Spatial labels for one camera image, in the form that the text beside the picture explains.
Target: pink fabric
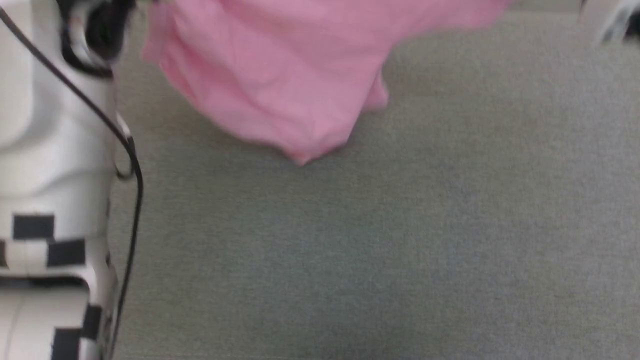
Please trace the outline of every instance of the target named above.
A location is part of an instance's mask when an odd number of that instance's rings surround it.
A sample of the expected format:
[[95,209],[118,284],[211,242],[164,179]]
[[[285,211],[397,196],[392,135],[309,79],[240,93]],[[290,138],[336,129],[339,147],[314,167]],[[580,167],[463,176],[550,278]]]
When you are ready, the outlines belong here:
[[233,135],[303,165],[382,109],[398,42],[491,24],[512,0],[175,0],[149,11],[143,58]]

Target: black tape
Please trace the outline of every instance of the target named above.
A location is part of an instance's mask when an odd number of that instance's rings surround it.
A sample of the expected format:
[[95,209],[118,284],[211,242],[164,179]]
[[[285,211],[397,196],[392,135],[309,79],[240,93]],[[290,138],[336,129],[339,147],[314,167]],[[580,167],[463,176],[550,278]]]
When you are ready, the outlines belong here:
[[102,318],[102,308],[88,305],[84,312],[84,323],[82,326],[82,337],[93,341],[98,340],[100,334],[100,319]]
[[84,239],[47,244],[47,267],[85,265]]
[[4,240],[0,240],[0,268],[8,268],[6,264],[6,243]]
[[81,329],[56,329],[51,360],[79,360]]
[[14,240],[43,240],[53,238],[55,217],[53,215],[14,215]]

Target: white plastic part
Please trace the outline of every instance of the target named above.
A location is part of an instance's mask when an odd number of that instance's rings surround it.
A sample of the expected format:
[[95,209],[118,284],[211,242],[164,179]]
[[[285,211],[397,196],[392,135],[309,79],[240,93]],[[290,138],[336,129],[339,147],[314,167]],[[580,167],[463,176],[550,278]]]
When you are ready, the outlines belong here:
[[[82,329],[88,292],[82,288],[12,288],[0,293],[3,360],[52,359],[56,329]],[[98,360],[95,345],[80,340],[79,358]]]
[[[54,0],[0,0],[13,21],[114,122],[113,80],[67,65]],[[82,327],[99,307],[99,334],[78,359],[110,360],[118,295],[109,260],[109,193],[116,138],[94,112],[34,59],[0,22],[0,360],[50,360],[54,327]],[[16,215],[54,217],[51,236],[15,239]],[[52,247],[84,240],[82,263],[51,265]],[[85,288],[14,288],[7,278],[73,277]]]
[[594,46],[621,42],[636,11],[640,0],[587,0],[580,12],[580,32]]

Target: gray carpet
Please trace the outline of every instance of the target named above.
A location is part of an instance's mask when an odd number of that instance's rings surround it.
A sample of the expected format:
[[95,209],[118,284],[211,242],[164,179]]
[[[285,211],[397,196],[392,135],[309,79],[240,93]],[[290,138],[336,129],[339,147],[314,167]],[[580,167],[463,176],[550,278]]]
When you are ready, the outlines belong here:
[[399,47],[390,107],[303,168],[133,52],[147,193],[116,359],[639,359],[640,49],[585,50],[575,21]]

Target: black cable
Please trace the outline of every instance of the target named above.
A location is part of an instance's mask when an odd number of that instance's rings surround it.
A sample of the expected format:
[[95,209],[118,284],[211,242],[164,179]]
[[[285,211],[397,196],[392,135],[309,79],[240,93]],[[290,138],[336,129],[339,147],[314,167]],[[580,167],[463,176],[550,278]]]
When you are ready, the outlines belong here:
[[131,144],[127,141],[125,136],[120,132],[115,123],[109,119],[109,117],[91,100],[87,95],[85,95],[82,90],[78,89],[77,86],[67,78],[60,69],[58,69],[52,62],[49,60],[45,54],[43,54],[38,48],[24,35],[24,33],[18,28],[18,26],[13,22],[11,17],[6,13],[4,8],[0,6],[0,20],[6,25],[6,27],[15,35],[15,37],[26,47],[29,52],[40,62],[44,67],[46,67],[49,71],[51,71],[62,83],[64,83],[69,90],[74,92],[80,100],[82,100],[95,114],[103,121],[103,123],[111,130],[111,132],[118,138],[118,141],[122,144],[122,147],[127,151],[129,155],[129,159],[131,161],[131,168],[136,176],[136,180],[138,183],[138,193],[136,195],[136,207],[134,210],[133,216],[133,225],[131,229],[131,242],[129,244],[129,255],[127,257],[127,266],[125,268],[124,277],[122,279],[122,288],[120,290],[120,298],[118,299],[118,307],[115,319],[115,330],[113,334],[112,344],[111,344],[111,353],[113,353],[113,349],[115,348],[115,344],[118,338],[118,330],[120,328],[120,319],[122,317],[122,309],[124,308],[124,302],[127,297],[127,290],[129,288],[129,281],[131,279],[131,269],[133,267],[133,261],[136,254],[136,244],[138,241],[138,224],[140,222],[140,212],[142,209],[142,198],[144,193],[144,182],[142,179],[142,169],[140,169],[140,163],[138,161],[138,157],[136,156],[135,150],[132,148]]

